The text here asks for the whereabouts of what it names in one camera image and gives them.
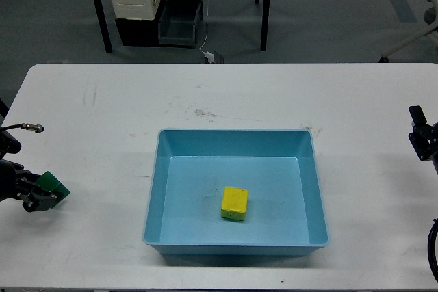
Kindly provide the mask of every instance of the white table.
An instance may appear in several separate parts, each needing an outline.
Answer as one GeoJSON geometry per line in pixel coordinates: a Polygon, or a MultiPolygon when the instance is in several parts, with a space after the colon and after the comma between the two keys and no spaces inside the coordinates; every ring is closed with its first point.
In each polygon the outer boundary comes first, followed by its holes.
{"type": "Polygon", "coordinates": [[[427,236],[438,176],[409,140],[438,121],[434,64],[52,64],[33,67],[3,125],[7,159],[71,195],[0,202],[0,287],[436,289],[427,236]],[[161,256],[142,241],[162,128],[308,127],[331,243],[302,258],[161,256]]]}

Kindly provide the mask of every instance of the cable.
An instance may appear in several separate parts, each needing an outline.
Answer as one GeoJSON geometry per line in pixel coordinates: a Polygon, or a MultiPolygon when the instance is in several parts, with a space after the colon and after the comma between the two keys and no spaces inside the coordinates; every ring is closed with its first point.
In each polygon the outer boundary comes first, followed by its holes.
{"type": "Polygon", "coordinates": [[[10,130],[10,129],[15,129],[15,128],[21,128],[21,124],[14,124],[12,126],[1,127],[0,131],[5,131],[5,130],[10,130]]]}
{"type": "Polygon", "coordinates": [[[435,252],[435,245],[437,241],[438,234],[438,219],[433,220],[435,223],[433,224],[429,238],[427,241],[427,257],[429,259],[430,269],[432,270],[433,277],[438,282],[438,264],[437,264],[437,255],[435,252]]]}
{"type": "Polygon", "coordinates": [[[201,45],[201,47],[199,47],[199,50],[201,51],[202,54],[206,55],[207,53],[203,51],[203,47],[207,41],[207,37],[208,37],[208,10],[210,8],[210,0],[207,0],[207,15],[205,17],[205,39],[204,39],[204,43],[201,45]]]}
{"type": "Polygon", "coordinates": [[[0,127],[0,131],[6,131],[10,129],[22,128],[25,130],[32,130],[36,133],[41,133],[44,131],[44,127],[41,124],[30,124],[30,123],[22,123],[22,124],[13,124],[12,126],[0,127]]]}

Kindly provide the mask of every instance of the white cable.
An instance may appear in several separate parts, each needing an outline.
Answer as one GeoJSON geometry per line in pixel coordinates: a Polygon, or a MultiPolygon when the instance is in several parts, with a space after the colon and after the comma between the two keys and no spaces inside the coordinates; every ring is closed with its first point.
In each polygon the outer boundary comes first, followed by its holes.
{"type": "Polygon", "coordinates": [[[203,47],[207,41],[207,37],[208,37],[208,9],[210,7],[210,0],[207,0],[207,15],[205,17],[205,39],[204,39],[204,43],[202,44],[201,47],[199,47],[199,50],[201,51],[202,54],[206,55],[207,53],[203,51],[203,47]]]}

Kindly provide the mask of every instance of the black cable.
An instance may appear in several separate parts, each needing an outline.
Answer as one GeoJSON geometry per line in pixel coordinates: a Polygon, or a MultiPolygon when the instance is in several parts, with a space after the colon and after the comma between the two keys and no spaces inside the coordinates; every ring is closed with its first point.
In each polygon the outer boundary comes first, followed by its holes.
{"type": "Polygon", "coordinates": [[[15,128],[23,128],[22,124],[13,124],[12,126],[1,127],[0,131],[15,129],[15,128]]]}
{"type": "Polygon", "coordinates": [[[433,224],[429,238],[427,241],[427,257],[429,259],[430,269],[432,270],[433,277],[438,282],[438,264],[437,264],[437,255],[435,252],[435,245],[437,241],[438,234],[438,219],[433,220],[435,223],[433,224]]]}
{"type": "Polygon", "coordinates": [[[41,133],[44,131],[44,127],[41,124],[22,123],[22,124],[14,124],[12,126],[7,126],[7,127],[1,127],[0,132],[5,131],[5,130],[10,130],[10,129],[15,129],[15,128],[32,130],[32,131],[35,131],[36,133],[41,133]]]}

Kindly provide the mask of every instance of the scuff mark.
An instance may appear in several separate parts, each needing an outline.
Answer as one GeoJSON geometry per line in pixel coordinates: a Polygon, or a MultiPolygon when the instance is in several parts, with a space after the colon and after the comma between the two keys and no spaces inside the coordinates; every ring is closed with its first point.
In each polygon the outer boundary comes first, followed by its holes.
{"type": "Polygon", "coordinates": [[[55,256],[51,256],[50,258],[49,258],[49,260],[48,261],[46,261],[43,265],[42,265],[42,267],[41,267],[41,270],[42,271],[44,271],[44,268],[53,260],[53,258],[55,258],[55,256]]]}
{"type": "Polygon", "coordinates": [[[90,85],[90,78],[91,78],[91,76],[88,75],[86,86],[85,86],[85,91],[83,92],[82,104],[84,106],[87,105],[87,93],[88,93],[88,85],[90,85]]]}
{"type": "Polygon", "coordinates": [[[408,247],[403,253],[401,253],[401,256],[406,256],[408,253],[418,253],[418,249],[416,246],[410,246],[408,247]]]}
{"type": "Polygon", "coordinates": [[[230,116],[219,116],[218,114],[213,114],[210,111],[206,112],[206,111],[203,111],[202,109],[195,109],[194,113],[197,116],[199,116],[200,118],[206,118],[208,116],[211,116],[212,118],[226,118],[226,119],[232,119],[232,120],[245,120],[245,121],[258,121],[258,122],[261,121],[261,120],[258,120],[258,119],[232,118],[230,116]]]}
{"type": "Polygon", "coordinates": [[[72,253],[73,253],[73,250],[71,250],[70,253],[69,253],[68,256],[67,256],[67,259],[66,259],[66,265],[68,264],[68,262],[69,262],[69,260],[70,260],[70,257],[71,257],[71,255],[72,255],[72,253]]]}
{"type": "Polygon", "coordinates": [[[302,124],[302,125],[300,125],[300,129],[307,129],[307,130],[309,130],[315,138],[317,136],[319,136],[319,134],[322,131],[321,127],[313,127],[311,124],[308,124],[308,125],[302,124]]]}
{"type": "Polygon", "coordinates": [[[387,173],[387,172],[385,171],[385,172],[382,172],[381,174],[377,174],[376,176],[374,176],[374,177],[371,178],[371,181],[375,181],[377,178],[386,175],[386,173],[387,173]]]}
{"type": "Polygon", "coordinates": [[[96,105],[96,97],[97,97],[97,85],[94,87],[93,102],[92,102],[93,107],[96,105]]]}

